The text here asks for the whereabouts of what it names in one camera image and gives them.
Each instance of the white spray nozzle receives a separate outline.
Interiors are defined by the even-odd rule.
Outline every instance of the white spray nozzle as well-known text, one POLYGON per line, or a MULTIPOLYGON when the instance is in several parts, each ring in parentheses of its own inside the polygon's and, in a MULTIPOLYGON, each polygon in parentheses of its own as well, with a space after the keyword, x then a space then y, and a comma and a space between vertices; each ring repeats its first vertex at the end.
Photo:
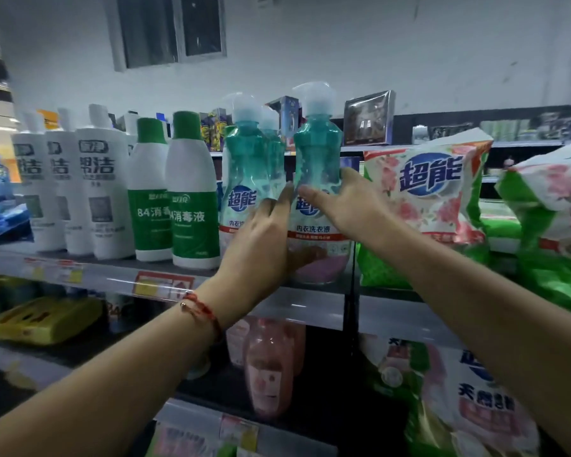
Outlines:
POLYGON ((44 133, 44 116, 38 112, 23 112, 23 127, 30 133, 44 133))
POLYGON ((110 120, 108 115, 108 108, 101 104, 89 104, 89 119, 94 127, 112 128, 112 120, 110 120))
POLYGON ((137 135, 137 120, 138 114, 131 114, 130 112, 124 115, 125 118, 125 132, 128 135, 137 135))
POLYGON ((336 92, 326 82, 307 82, 292 88, 301 96, 303 117, 333 115, 336 92))
POLYGON ((262 118, 258 128, 260 130, 279 130, 279 113, 269 106, 262 106, 262 118))
POLYGON ((72 110, 59 107, 57 109, 57 114, 59 115, 59 126, 64 131, 74 131, 76 126, 74 125, 74 116, 72 115, 72 110))
POLYGON ((262 119, 262 107, 251 94, 242 92, 227 94, 223 99, 228 101, 233 110, 233 122, 256 122, 262 119))

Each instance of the teal plastic bottle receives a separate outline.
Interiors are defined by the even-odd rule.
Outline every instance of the teal plastic bottle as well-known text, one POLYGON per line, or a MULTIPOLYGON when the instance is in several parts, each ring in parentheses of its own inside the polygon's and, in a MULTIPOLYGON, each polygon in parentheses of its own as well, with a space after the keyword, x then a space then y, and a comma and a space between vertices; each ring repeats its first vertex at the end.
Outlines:
POLYGON ((262 120, 258 126, 266 137, 266 166, 271 186, 271 197, 278 199, 286 185, 284 156, 286 144, 279 136, 279 114, 269 106, 262 106, 262 120))
MULTIPOLYGON (((327 83, 310 82, 297 86, 302 95, 303 115, 307 121, 294 134, 296 176, 294 185, 306 184, 330 194, 340 190, 340 146, 343 132, 330 117, 335 92, 327 83)), ((288 247, 297 250, 319 246, 327 257, 300 268, 294 278, 303 283, 326 284, 335 281, 347 266, 351 241, 328 218, 298 197, 292 203, 288 247)))
POLYGON ((226 137, 228 184, 223 186, 220 209, 220 255, 224 256, 234 234, 245 223, 250 207, 270 195, 266 169, 266 139, 258 128, 262 107, 254 97, 229 94, 236 129, 226 137))

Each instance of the hand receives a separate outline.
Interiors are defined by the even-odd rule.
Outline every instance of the hand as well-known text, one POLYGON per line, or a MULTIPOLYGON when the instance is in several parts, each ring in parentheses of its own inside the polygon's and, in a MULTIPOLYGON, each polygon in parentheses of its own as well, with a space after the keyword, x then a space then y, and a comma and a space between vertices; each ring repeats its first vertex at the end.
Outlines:
POLYGON ((319 208, 348 238, 368 245, 381 237, 381 224, 391 217, 381 194, 352 168, 341 168, 338 195, 300 186, 298 195, 319 208))
POLYGON ((215 276, 233 285, 236 292, 244 292, 252 305, 268 297, 293 271, 325 257, 320 247, 287 249, 293 192, 288 183, 276 202, 264 199, 260 203, 235 234, 215 276))

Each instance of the price tag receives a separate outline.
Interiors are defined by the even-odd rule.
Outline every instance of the price tag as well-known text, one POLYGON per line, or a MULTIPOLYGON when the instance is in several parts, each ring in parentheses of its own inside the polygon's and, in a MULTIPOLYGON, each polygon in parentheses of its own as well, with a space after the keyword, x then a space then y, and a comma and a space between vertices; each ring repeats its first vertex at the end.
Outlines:
POLYGON ((180 301, 192 290, 194 276, 165 272, 139 271, 133 283, 133 295, 167 301, 180 301))
POLYGON ((64 284, 80 284, 83 281, 83 265, 71 260, 58 261, 57 278, 64 284))
POLYGON ((46 260, 38 258, 24 258, 23 276, 26 279, 44 280, 44 267, 46 264, 46 260))
POLYGON ((239 417, 222 414, 220 439, 250 452, 255 452, 258 445, 258 425, 246 422, 239 417))

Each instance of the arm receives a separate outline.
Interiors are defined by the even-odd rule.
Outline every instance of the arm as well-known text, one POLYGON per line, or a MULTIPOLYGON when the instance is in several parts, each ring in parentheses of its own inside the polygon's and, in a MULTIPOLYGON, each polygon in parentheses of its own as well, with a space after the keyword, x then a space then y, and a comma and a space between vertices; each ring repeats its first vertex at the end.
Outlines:
MULTIPOLYGON (((276 204, 260 204, 220 270, 196 291, 222 328, 251 311, 289 271, 314 259, 314 250, 287 251, 292 191, 290 185, 276 204)), ((209 321, 172 307, 0 418, 0 455, 122 454, 214 336, 209 321)))
POLYGON ((571 313, 411 229, 355 170, 342 176, 340 195, 299 193, 402 273, 571 453, 571 313))

